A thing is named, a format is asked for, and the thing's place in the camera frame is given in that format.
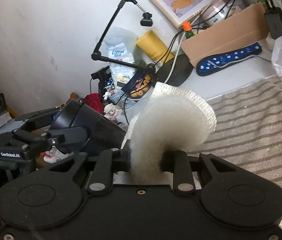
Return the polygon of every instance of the striped fabric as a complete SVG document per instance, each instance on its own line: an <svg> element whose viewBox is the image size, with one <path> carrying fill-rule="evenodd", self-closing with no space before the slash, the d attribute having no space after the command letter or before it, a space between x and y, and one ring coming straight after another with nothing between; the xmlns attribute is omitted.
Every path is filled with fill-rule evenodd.
<svg viewBox="0 0 282 240"><path fill-rule="evenodd" d="M208 103L217 127L191 155L212 153L282 187L281 79L263 79Z"/></svg>

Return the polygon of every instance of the cardboard box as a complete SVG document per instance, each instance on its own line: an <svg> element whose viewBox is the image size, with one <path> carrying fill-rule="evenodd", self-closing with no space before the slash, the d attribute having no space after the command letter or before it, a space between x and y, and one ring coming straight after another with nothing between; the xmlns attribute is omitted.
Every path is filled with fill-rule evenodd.
<svg viewBox="0 0 282 240"><path fill-rule="evenodd" d="M183 41L181 48L196 68L197 63L206 56L246 47L268 35L264 13L262 3L251 5Z"/></svg>

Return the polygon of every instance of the white fluffy cloth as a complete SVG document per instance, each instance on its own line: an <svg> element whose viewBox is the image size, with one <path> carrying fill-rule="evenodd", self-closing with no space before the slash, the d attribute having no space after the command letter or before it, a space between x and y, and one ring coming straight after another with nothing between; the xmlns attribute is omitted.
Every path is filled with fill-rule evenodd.
<svg viewBox="0 0 282 240"><path fill-rule="evenodd" d="M157 83L131 131L131 172L137 184L166 183L160 161L166 149L194 151L214 131L212 108L193 91Z"/></svg>

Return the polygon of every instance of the green bottle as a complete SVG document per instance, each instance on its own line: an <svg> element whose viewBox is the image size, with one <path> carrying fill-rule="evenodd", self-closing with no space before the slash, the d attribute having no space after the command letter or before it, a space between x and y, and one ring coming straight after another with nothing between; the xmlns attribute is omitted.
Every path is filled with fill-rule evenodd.
<svg viewBox="0 0 282 240"><path fill-rule="evenodd" d="M193 37L194 33L192 31L191 23L190 22L184 22L184 23L182 23L182 25L183 25L183 29L185 31L186 39L189 39L189 38Z"/></svg>

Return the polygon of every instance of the yellow cylinder container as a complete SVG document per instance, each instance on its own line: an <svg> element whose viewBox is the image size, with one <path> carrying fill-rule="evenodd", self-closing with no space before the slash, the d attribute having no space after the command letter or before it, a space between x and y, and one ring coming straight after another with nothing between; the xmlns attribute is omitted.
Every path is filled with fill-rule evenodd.
<svg viewBox="0 0 282 240"><path fill-rule="evenodd" d="M153 62L157 62L168 50L168 47L160 40L153 30L146 32L135 42L135 44L140 47ZM170 59L173 59L174 55L169 53L168 58L166 60L165 58L166 55L160 60L158 66L162 66L164 61L168 62Z"/></svg>

